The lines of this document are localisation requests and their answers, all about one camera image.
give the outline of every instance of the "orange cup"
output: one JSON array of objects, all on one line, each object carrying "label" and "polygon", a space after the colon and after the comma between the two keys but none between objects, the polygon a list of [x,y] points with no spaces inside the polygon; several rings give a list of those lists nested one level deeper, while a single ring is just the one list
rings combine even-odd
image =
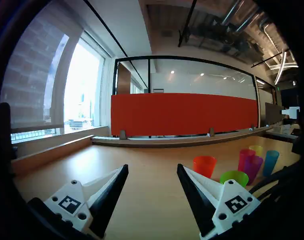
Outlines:
[{"label": "orange cup", "polygon": [[211,178],[216,165],[216,158],[211,156],[198,156],[194,158],[194,171],[207,177]]}]

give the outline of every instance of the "purple cup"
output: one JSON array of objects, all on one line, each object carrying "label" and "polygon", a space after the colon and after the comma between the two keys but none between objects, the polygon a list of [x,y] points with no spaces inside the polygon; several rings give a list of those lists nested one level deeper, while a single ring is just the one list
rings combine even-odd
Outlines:
[{"label": "purple cup", "polygon": [[249,178],[247,185],[251,185],[253,183],[263,161],[264,160],[259,156],[246,157],[244,173],[246,173]]}]

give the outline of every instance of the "plastic cup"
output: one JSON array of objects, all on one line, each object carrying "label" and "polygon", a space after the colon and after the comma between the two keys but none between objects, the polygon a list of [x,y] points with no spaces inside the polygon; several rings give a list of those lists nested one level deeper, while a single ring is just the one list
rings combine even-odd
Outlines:
[{"label": "plastic cup", "polygon": [[245,159],[244,172],[249,178],[247,185],[251,185],[253,183],[262,163],[263,159],[259,156],[249,156]]},{"label": "plastic cup", "polygon": [[194,171],[207,177],[211,178],[216,165],[216,158],[211,156],[198,156],[194,158]]},{"label": "plastic cup", "polygon": [[249,146],[249,149],[254,150],[256,152],[256,154],[255,154],[256,156],[262,157],[263,148],[261,146],[252,145],[252,146]]},{"label": "plastic cup", "polygon": [[263,176],[268,177],[272,174],[275,164],[277,162],[279,152],[275,150],[269,150],[266,153],[265,164],[263,168]]},{"label": "plastic cup", "polygon": [[220,178],[221,184],[224,184],[227,180],[234,179],[238,182],[242,187],[245,187],[248,183],[248,176],[246,173],[241,171],[228,171],[223,173]]},{"label": "plastic cup", "polygon": [[238,171],[242,171],[242,172],[244,171],[245,159],[248,156],[254,157],[255,151],[251,149],[243,149],[239,152],[239,162],[237,168]]}]

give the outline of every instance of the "blue cup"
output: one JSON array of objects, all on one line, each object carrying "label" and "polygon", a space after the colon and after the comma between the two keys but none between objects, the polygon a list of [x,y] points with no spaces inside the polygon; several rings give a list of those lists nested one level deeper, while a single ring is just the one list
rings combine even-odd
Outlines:
[{"label": "blue cup", "polygon": [[263,176],[268,177],[272,174],[275,164],[277,162],[279,152],[275,150],[269,150],[266,153],[265,164],[263,169]]}]

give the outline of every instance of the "green cup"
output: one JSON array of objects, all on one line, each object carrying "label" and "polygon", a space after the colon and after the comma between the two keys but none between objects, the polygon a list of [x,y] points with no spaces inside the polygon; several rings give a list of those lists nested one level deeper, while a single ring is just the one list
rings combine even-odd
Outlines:
[{"label": "green cup", "polygon": [[227,180],[234,179],[238,182],[242,187],[245,187],[248,183],[248,176],[246,173],[241,171],[228,171],[223,173],[220,178],[221,184],[224,184]]}]

